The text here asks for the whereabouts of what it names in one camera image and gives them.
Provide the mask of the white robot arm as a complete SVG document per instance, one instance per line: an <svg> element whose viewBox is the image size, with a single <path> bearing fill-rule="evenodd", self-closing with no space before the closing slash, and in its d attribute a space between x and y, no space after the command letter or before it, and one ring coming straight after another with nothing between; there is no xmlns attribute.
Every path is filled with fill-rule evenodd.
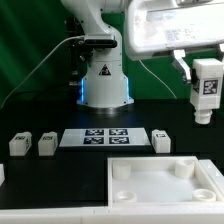
<svg viewBox="0 0 224 224"><path fill-rule="evenodd" d="M122 55L145 60L171 55L191 82L185 54L224 44L224 0L61 0L84 35L77 40L87 73L81 81L84 107L112 112L134 102Z"/></svg>

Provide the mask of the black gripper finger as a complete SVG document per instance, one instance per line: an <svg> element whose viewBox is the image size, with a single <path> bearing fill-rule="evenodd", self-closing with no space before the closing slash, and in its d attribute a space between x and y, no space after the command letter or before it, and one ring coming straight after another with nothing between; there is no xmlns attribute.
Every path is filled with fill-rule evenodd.
<svg viewBox="0 0 224 224"><path fill-rule="evenodd" d="M186 53L184 49L177 49L172 52L172 65L182 74L182 79L185 84L191 83L191 70L184 61Z"/></svg>

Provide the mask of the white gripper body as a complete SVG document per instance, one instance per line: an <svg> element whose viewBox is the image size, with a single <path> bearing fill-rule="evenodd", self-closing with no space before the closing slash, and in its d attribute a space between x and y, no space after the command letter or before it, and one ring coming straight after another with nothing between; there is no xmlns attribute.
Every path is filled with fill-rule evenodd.
<svg viewBox="0 0 224 224"><path fill-rule="evenodd" d="M224 43L224 0L131 0L125 49L132 60Z"/></svg>

